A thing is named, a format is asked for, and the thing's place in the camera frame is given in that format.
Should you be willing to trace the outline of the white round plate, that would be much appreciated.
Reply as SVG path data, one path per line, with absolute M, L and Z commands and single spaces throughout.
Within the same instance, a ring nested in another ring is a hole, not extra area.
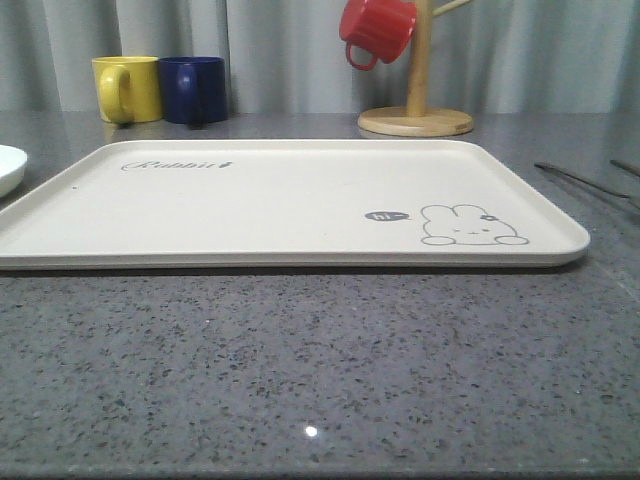
M 27 153 L 10 145 L 0 146 L 0 197 L 4 198 L 22 182 L 28 160 Z

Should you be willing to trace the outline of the red mug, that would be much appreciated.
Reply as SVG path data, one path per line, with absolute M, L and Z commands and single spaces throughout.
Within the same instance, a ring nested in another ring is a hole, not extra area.
M 418 12 L 413 2 L 401 0 L 349 0 L 343 10 L 339 36 L 346 43 L 348 63 L 362 71 L 381 60 L 394 62 L 406 49 L 414 33 Z M 368 64 L 357 63 L 352 48 L 371 56 Z

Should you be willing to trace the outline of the silver metal fork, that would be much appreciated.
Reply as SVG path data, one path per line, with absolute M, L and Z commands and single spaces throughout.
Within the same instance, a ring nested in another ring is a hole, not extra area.
M 604 186 L 603 184 L 597 183 L 594 180 L 587 179 L 587 178 L 585 178 L 583 176 L 578 175 L 577 173 L 575 173 L 573 171 L 567 170 L 565 168 L 558 167 L 556 165 L 552 165 L 550 163 L 536 162 L 534 164 L 534 166 L 539 168 L 539 169 L 542 169 L 542 170 L 545 170 L 545 171 L 549 171 L 549 172 L 554 172 L 554 173 L 563 175 L 565 177 L 568 177 L 568 178 L 570 178 L 572 180 L 576 180 L 576 181 L 578 181 L 580 183 L 583 183 L 585 185 L 593 187 L 598 191 L 607 193 L 607 194 L 612 195 L 612 196 L 617 197 L 617 198 L 622 198 L 622 199 L 626 199 L 626 200 L 638 200 L 637 196 L 633 196 L 633 195 L 626 194 L 626 193 L 623 193 L 623 192 L 615 191 L 615 190 L 613 190 L 613 189 L 611 189 L 609 187 Z

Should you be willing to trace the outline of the dark blue mug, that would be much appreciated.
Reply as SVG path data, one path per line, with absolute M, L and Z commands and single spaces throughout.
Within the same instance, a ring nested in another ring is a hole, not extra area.
M 223 58 L 164 57 L 158 60 L 158 70 L 166 121 L 194 125 L 228 119 Z

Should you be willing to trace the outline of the cream rabbit serving tray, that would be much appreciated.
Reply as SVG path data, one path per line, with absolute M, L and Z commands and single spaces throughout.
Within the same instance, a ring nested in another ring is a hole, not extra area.
M 451 140 L 120 142 L 1 213 L 5 270 L 546 267 L 589 243 L 494 156 Z

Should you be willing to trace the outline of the yellow mug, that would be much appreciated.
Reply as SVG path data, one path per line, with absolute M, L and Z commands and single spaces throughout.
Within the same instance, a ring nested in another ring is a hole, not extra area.
M 92 68 L 103 121 L 144 123 L 163 117 L 157 57 L 98 57 Z

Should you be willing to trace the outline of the wooden mug tree stand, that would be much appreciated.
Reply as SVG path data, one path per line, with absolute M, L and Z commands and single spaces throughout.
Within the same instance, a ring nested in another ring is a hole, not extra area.
M 405 137 L 454 136 L 473 129 L 469 114 L 427 105 L 432 20 L 464 4 L 467 1 L 449 1 L 434 8 L 432 1 L 415 1 L 417 23 L 411 39 L 406 105 L 364 111 L 358 118 L 360 128 Z

